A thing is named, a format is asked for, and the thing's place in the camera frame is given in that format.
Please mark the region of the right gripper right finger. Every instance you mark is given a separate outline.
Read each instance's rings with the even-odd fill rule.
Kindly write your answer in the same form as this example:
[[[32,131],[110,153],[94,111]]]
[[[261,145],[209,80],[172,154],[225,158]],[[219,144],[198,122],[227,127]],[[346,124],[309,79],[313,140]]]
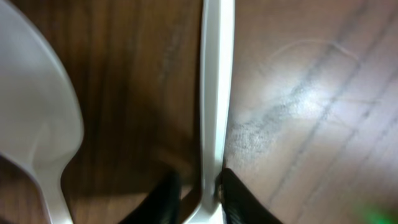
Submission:
[[[219,176],[219,198],[227,224],[282,224],[229,168]]]

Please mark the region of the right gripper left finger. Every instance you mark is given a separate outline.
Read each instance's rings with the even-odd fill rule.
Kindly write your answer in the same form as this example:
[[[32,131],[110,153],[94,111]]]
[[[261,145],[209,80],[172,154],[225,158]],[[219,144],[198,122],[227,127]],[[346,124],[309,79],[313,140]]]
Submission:
[[[120,224],[178,223],[182,183],[177,172],[168,173],[144,201]]]

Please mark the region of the white plastic spoon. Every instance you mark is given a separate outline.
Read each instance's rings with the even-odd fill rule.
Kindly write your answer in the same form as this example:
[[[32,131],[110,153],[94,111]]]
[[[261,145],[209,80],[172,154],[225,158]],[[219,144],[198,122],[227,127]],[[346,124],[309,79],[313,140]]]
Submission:
[[[50,223],[72,223],[61,188],[83,118],[53,48],[17,7],[1,1],[1,155],[37,185]]]
[[[234,51],[234,0],[204,0],[200,44],[201,196],[185,223],[222,223],[223,169]]]

